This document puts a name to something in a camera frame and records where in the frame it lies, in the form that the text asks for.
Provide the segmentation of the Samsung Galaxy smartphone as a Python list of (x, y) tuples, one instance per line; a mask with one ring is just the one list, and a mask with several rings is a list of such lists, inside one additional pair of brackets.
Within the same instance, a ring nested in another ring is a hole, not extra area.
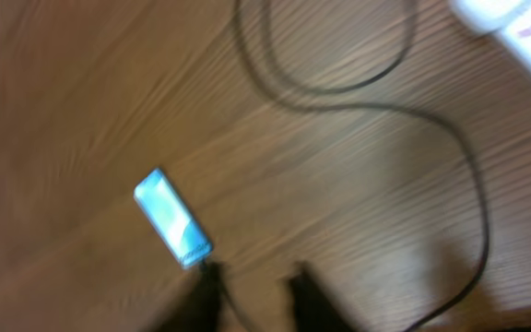
[(211, 241), (161, 169), (151, 171), (135, 187), (134, 200), (183, 269), (209, 258)]

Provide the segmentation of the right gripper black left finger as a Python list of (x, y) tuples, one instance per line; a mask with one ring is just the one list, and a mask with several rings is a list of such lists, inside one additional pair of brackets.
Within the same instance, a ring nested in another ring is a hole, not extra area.
[(149, 332), (217, 332), (223, 304), (222, 268), (218, 262), (203, 263), (194, 286)]

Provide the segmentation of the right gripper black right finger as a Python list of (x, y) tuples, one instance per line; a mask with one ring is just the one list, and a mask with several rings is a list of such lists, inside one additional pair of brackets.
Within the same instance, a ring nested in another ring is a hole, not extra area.
[(297, 332), (356, 332), (354, 327), (319, 281), (313, 267), (299, 262), (287, 279), (290, 313)]

